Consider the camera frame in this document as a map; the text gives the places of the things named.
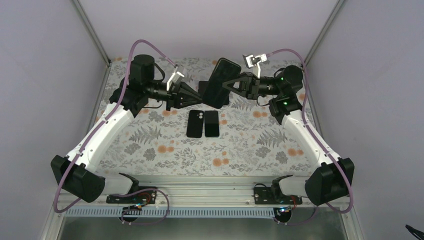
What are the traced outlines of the black phone case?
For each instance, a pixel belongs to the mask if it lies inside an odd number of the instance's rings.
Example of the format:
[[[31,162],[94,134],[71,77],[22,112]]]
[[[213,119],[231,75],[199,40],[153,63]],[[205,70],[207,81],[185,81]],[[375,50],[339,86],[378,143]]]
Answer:
[[[201,138],[203,135],[204,112],[202,110],[190,110],[188,114],[186,136],[188,138]]]

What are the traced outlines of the teal phone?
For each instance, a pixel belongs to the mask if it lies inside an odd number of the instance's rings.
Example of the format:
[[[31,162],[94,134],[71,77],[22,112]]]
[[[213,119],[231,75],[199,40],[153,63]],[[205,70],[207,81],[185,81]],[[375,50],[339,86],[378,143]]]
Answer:
[[[204,134],[207,138],[217,138],[220,136],[218,111],[207,110],[204,112]]]

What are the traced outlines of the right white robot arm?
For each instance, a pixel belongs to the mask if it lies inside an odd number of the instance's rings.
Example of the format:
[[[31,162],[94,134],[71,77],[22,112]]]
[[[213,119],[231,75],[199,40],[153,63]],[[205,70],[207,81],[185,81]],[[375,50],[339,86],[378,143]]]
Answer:
[[[273,96],[268,102],[271,115],[289,131],[307,157],[309,177],[287,175],[273,180],[271,198],[278,204],[290,196],[308,198],[320,206],[348,196],[353,199],[352,181],[355,165],[341,158],[319,135],[306,116],[297,92],[303,88],[304,73],[295,65],[280,68],[273,77],[240,73],[222,83],[222,87],[248,100]]]

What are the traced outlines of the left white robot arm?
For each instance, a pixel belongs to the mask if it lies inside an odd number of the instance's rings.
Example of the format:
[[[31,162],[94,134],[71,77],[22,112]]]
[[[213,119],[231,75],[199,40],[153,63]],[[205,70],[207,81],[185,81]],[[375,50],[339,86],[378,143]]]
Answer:
[[[118,194],[128,203],[134,202],[140,191],[134,178],[125,174],[99,176],[95,173],[97,167],[117,135],[149,100],[165,103],[166,110],[201,103],[200,95],[185,82],[188,77],[187,70],[181,65],[176,65],[170,77],[166,77],[152,56],[135,56],[99,121],[66,156],[56,155],[51,160],[58,189],[87,203],[109,194]]]

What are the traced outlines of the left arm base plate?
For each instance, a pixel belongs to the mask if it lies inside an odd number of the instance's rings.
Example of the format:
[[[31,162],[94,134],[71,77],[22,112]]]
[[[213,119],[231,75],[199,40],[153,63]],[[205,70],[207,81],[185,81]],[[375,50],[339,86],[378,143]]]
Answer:
[[[141,191],[137,194],[121,197],[121,196],[113,196],[109,195],[106,198],[107,204],[130,204],[130,205],[146,205],[146,204],[154,204],[156,201],[157,195],[157,187],[155,186],[138,186],[135,190],[132,190],[130,193]]]

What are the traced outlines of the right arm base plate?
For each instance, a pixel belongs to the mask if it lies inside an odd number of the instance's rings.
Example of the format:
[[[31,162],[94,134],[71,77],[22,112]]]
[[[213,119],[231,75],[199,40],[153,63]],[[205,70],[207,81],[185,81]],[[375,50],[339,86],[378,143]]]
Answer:
[[[256,205],[302,205],[303,199],[296,195],[275,196],[270,187],[255,185],[253,187],[253,198]]]

